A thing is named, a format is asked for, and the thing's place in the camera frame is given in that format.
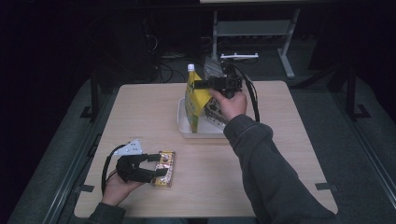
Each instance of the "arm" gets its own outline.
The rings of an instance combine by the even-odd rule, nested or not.
[[[233,99],[210,91],[230,122],[224,134],[239,158],[245,192],[261,223],[336,223],[336,216],[324,208],[306,189],[297,173],[274,144],[272,129],[245,115],[246,95]]]
[[[125,209],[118,207],[118,205],[134,189],[144,185],[144,183],[134,181],[125,183],[115,171],[109,176],[103,199],[96,206],[90,218],[84,222],[85,224],[121,224],[125,216]]]

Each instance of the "hand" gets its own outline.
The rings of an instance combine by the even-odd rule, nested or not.
[[[124,182],[117,171],[110,173],[110,178],[106,182],[106,189],[103,195],[102,203],[112,206],[119,205],[134,190],[145,183],[128,181]]]
[[[220,103],[221,114],[228,121],[238,115],[247,113],[247,97],[241,91],[237,91],[231,99],[227,99],[220,92],[212,89],[209,92]]]

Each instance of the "wooden tabletop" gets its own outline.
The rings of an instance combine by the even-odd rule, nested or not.
[[[304,125],[282,81],[254,82],[261,121],[274,130],[274,142],[297,171],[314,197],[337,213],[332,193],[317,190],[326,183]],[[81,192],[77,217],[88,217],[102,199],[101,174],[108,154],[117,146],[139,139],[145,153],[160,150],[177,154],[172,188],[146,184],[120,204],[127,217],[254,217],[242,185],[237,157],[226,139],[183,138],[177,125],[177,105],[186,84],[125,85],[120,88],[85,185],[93,192]],[[254,118],[251,104],[247,114]],[[113,156],[108,168],[115,169]],[[141,167],[153,169],[152,162]]]

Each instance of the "white cap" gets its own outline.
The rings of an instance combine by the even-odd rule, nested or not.
[[[189,65],[187,65],[187,70],[189,70],[189,72],[195,71],[195,67],[193,63],[189,63]]]

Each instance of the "white tray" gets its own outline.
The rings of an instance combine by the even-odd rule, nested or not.
[[[208,120],[199,119],[198,132],[192,133],[186,116],[184,97],[178,101],[177,124],[185,138],[225,138],[223,131]]]

